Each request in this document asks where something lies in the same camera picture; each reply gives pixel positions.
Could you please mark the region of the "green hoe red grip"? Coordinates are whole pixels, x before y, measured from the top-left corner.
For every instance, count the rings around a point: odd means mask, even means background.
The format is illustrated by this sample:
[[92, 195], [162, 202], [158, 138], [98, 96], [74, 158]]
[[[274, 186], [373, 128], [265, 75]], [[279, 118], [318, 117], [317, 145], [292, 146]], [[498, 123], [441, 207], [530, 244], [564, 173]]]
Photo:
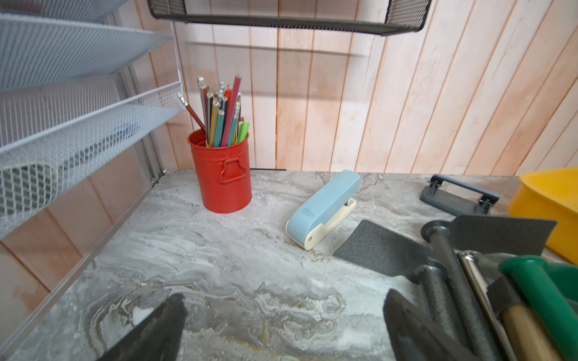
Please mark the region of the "green hoe red grip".
[[520, 256], [499, 266], [537, 313], [565, 360], [577, 359], [577, 267]]

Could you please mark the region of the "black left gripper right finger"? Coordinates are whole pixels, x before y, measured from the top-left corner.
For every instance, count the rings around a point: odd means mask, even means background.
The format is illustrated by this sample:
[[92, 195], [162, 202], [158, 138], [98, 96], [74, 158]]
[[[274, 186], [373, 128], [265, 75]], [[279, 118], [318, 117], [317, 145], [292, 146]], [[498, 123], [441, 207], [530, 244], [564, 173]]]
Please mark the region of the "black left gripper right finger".
[[383, 314], [397, 360], [478, 360], [397, 290], [389, 290]]

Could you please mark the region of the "wooden handle hoe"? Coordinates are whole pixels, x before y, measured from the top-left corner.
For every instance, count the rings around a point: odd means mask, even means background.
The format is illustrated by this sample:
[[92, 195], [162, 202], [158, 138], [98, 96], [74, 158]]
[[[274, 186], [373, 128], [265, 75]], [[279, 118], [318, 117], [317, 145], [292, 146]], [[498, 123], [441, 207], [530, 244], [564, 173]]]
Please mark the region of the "wooden handle hoe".
[[535, 312], [502, 275], [489, 285], [487, 296], [517, 360], [562, 360]]

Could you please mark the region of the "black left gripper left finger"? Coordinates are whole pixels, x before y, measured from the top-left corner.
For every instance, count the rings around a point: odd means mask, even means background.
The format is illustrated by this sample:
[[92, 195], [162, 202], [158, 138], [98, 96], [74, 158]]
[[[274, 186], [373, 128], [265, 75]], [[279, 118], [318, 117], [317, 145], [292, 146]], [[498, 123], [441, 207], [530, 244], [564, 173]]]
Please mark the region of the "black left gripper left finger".
[[168, 297], [99, 360], [176, 360], [188, 312], [185, 297]]

